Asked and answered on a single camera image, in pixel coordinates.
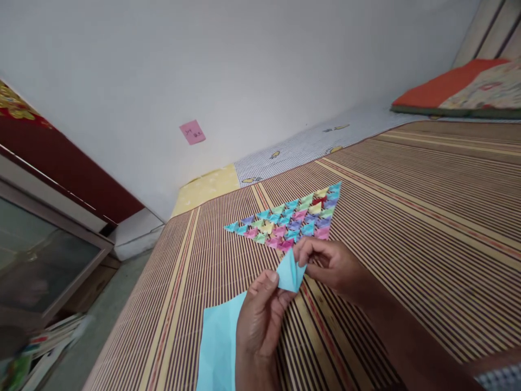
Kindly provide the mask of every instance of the striped mat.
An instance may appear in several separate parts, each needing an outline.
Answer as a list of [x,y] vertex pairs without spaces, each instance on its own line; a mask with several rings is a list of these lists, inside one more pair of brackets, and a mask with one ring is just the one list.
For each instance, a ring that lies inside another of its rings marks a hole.
[[[521,125],[416,122],[170,220],[85,390],[195,389],[202,314],[282,254],[223,226],[342,181],[331,239],[477,373],[521,361]],[[401,389],[358,308],[306,277],[277,352],[285,389]]]

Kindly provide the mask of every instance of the hand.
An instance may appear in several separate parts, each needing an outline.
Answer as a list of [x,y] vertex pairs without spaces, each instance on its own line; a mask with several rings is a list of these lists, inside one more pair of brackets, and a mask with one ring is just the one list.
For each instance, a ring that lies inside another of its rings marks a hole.
[[297,295],[277,288],[278,274],[265,270],[251,284],[237,321],[236,389],[278,389],[275,350],[282,317]]
[[353,304],[361,306],[368,295],[381,290],[378,280],[341,242],[305,237],[293,252],[299,266],[308,264],[306,274]]

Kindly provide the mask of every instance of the pillow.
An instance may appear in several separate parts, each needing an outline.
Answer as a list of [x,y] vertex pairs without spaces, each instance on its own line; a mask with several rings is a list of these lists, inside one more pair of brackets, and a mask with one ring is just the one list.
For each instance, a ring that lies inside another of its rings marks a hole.
[[520,118],[521,59],[472,60],[396,99],[392,111],[448,117]]

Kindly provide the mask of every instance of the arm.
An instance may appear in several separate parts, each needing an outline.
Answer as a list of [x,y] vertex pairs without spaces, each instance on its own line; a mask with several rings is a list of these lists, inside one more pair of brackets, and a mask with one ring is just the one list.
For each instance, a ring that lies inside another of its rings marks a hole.
[[482,390],[452,356],[374,277],[359,303],[389,360],[411,390]]
[[482,390],[344,244],[305,238],[294,250],[300,266],[308,263],[311,278],[367,314],[408,389]]
[[281,388],[275,350],[282,318],[296,293],[277,288],[278,274],[265,270],[252,283],[237,321],[236,390]]

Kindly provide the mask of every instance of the mattress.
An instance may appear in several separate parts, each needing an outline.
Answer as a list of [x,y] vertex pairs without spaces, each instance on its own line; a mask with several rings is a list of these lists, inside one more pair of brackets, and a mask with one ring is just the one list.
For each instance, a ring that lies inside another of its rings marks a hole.
[[[195,389],[204,308],[282,257],[223,226],[338,181],[330,239],[473,375],[521,362],[520,166],[520,125],[415,122],[172,218],[84,390]],[[307,276],[277,362],[284,389],[402,386],[362,311]]]
[[[391,101],[392,99],[387,97],[356,106],[281,143],[192,180],[181,187],[172,217],[192,210],[212,198],[271,178],[399,125],[426,119],[431,121],[440,119],[439,116],[427,117],[392,112],[389,110]],[[476,118],[443,118],[442,120],[521,123],[521,121]]]

